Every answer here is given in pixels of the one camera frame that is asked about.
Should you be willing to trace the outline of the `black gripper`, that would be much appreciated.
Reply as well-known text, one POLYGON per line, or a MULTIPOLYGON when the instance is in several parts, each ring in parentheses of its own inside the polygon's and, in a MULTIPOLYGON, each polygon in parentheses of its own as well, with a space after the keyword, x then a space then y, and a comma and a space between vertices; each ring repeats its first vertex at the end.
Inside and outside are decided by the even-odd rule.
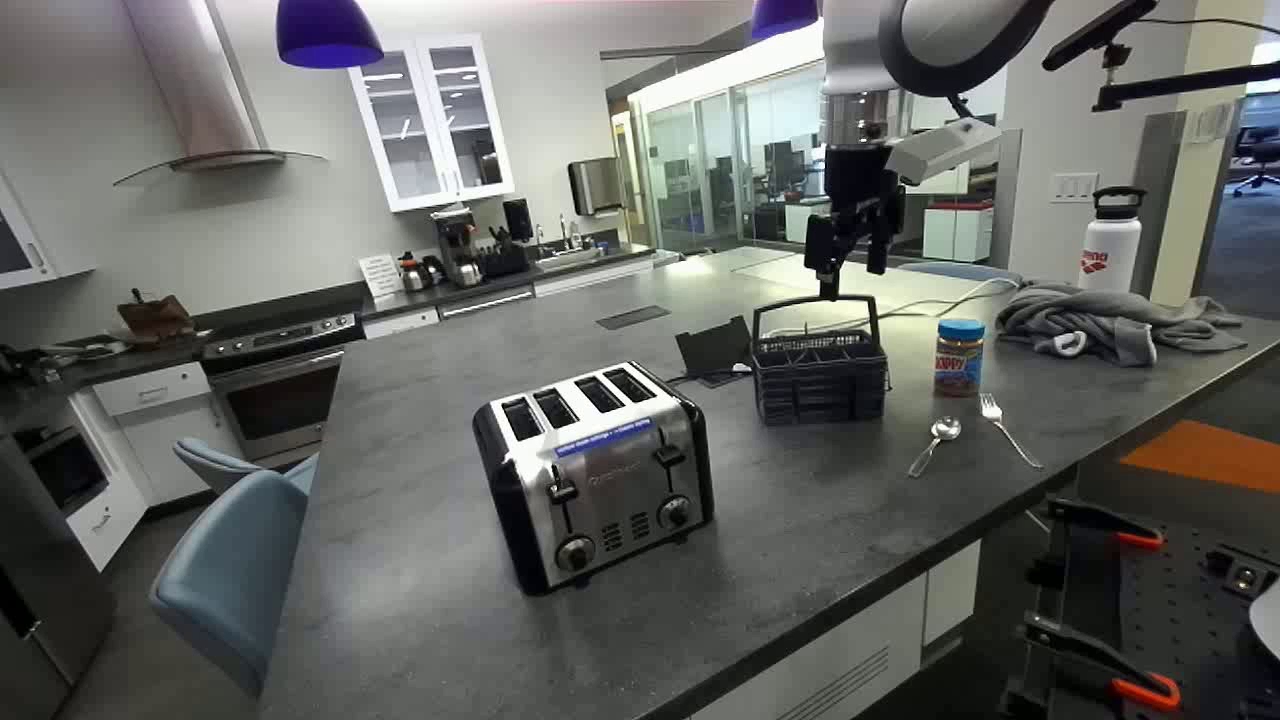
POLYGON ((841 262, 862 243, 872 270, 889 266, 889 243, 904 224, 904 187, 889 173, 889 148, 827 148, 823 151, 827 211, 808 220, 803 262, 819 280, 819 295, 841 295, 841 262))

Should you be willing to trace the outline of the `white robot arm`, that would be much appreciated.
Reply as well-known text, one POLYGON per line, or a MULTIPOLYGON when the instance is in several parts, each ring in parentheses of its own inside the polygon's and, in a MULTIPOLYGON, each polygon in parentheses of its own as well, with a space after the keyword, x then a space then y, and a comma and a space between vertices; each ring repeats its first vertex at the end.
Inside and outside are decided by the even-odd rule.
POLYGON ((808 224, 803 262, 819 295, 841 295, 841 262, 862 243, 889 266, 898 194, 998 144, 965 91, 992 79, 1045 25, 1051 0, 823 0, 823 194, 808 224), (893 131, 893 91, 939 95, 950 118, 893 131))

